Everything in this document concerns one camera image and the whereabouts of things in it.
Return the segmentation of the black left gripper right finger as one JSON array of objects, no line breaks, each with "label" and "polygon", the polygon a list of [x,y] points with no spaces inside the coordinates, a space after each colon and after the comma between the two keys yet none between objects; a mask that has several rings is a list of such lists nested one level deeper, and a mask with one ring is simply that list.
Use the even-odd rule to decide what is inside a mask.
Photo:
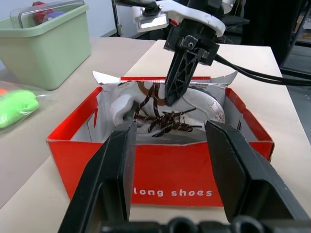
[{"label": "black left gripper right finger", "polygon": [[212,172],[228,221],[304,220],[310,217],[268,160],[230,125],[205,124]]}]

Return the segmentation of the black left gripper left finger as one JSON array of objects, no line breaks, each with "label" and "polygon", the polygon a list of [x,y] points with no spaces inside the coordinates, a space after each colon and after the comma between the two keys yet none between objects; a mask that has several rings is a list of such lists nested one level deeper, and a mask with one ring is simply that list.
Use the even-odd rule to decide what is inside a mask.
[{"label": "black left gripper left finger", "polygon": [[87,163],[60,233],[131,233],[137,125],[118,125]]}]

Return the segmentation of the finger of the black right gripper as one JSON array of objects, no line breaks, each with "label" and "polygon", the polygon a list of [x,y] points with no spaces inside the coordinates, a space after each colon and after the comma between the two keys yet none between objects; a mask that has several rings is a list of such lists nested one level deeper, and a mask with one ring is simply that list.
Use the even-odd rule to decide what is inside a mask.
[{"label": "finger of the black right gripper", "polygon": [[166,81],[166,104],[173,106],[186,92],[197,67],[197,55],[190,51],[174,53]]}]

